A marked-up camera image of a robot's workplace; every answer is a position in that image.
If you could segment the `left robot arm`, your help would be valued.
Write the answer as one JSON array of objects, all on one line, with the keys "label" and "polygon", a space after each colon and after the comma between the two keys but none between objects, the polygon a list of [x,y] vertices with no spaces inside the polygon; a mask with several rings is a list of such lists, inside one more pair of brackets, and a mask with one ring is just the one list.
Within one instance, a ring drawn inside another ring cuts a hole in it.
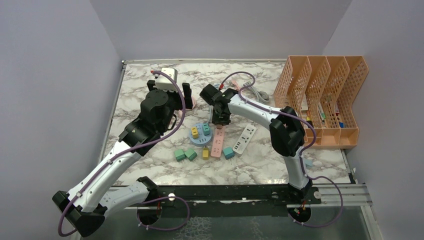
[{"label": "left robot arm", "polygon": [[152,205],[157,200],[155,184],[142,178],[121,190],[109,192],[115,181],[150,149],[171,137],[192,109],[192,89],[171,80],[147,83],[148,93],[140,114],[119,135],[110,152],[83,180],[68,191],[59,190],[52,200],[61,211],[57,232],[61,237],[79,233],[88,237],[110,215],[133,204]]}]

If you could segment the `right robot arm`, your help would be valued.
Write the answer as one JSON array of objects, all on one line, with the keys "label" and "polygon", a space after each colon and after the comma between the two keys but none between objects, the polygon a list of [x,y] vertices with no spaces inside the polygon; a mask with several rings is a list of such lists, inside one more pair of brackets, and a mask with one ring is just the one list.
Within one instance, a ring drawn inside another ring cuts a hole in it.
[{"label": "right robot arm", "polygon": [[211,84],[205,86],[199,95],[212,107],[214,125],[227,126],[231,115],[238,115],[269,130],[271,145],[283,157],[287,168],[289,199],[300,204],[308,198],[312,181],[301,159],[306,131],[293,108],[267,106],[244,97],[235,89],[228,88],[222,92]]}]

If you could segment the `yellow plug adapter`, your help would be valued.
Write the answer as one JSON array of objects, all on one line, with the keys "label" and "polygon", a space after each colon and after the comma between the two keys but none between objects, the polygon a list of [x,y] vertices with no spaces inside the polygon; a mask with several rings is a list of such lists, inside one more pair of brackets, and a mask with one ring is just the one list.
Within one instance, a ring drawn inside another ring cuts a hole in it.
[{"label": "yellow plug adapter", "polygon": [[208,160],[209,158],[210,158],[210,151],[209,151],[209,148],[207,146],[205,146],[202,149],[202,159],[203,160]]},{"label": "yellow plug adapter", "polygon": [[191,135],[192,135],[193,139],[199,138],[199,132],[198,132],[198,129],[196,127],[191,128]]}]

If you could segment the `teal plug adapter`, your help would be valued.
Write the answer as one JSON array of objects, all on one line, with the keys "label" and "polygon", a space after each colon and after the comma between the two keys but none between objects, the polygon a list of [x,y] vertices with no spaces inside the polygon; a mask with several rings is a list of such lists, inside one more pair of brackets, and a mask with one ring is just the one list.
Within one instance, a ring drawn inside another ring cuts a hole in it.
[{"label": "teal plug adapter", "polygon": [[229,160],[235,156],[235,152],[231,147],[225,147],[222,149],[222,153],[224,154],[224,157],[226,160]]},{"label": "teal plug adapter", "polygon": [[211,129],[207,123],[202,125],[202,131],[205,136],[209,136],[211,134]]}]

